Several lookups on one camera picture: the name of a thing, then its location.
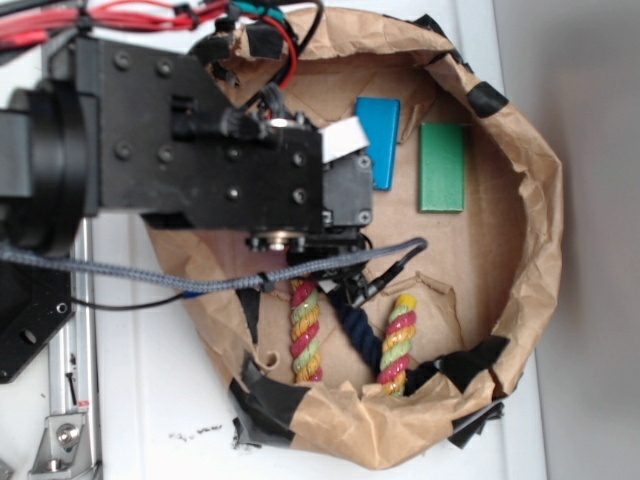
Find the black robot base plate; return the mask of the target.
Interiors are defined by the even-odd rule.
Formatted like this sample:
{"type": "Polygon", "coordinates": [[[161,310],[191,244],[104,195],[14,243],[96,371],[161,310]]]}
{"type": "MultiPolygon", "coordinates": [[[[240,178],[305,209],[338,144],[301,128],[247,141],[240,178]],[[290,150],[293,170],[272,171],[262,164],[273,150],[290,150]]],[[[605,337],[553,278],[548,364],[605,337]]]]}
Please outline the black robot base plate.
{"type": "Polygon", "coordinates": [[[1,383],[13,382],[73,315],[67,272],[1,264],[1,383]]]}

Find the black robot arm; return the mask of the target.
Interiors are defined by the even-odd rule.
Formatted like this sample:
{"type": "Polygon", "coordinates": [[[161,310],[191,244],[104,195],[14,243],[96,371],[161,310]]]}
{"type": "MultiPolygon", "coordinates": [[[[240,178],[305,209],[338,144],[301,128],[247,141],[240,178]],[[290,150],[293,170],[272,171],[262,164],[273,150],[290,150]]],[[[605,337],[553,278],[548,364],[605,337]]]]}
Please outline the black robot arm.
{"type": "Polygon", "coordinates": [[[363,147],[331,153],[282,104],[237,108],[191,56],[76,37],[1,112],[1,233],[42,255],[66,254],[103,211],[241,231],[254,250],[344,253],[364,243],[372,193],[363,147]]]}

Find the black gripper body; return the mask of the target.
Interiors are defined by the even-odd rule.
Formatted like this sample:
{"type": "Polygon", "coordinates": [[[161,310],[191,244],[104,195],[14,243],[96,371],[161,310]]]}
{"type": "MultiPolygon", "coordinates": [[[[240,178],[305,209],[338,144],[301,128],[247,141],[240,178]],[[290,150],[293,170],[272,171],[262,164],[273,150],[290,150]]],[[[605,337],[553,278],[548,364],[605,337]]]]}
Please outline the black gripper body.
{"type": "Polygon", "coordinates": [[[251,249],[298,259],[366,248],[373,166],[358,118],[316,128],[231,111],[179,114],[172,135],[186,150],[189,191],[175,211],[185,227],[243,231],[251,249]]]}

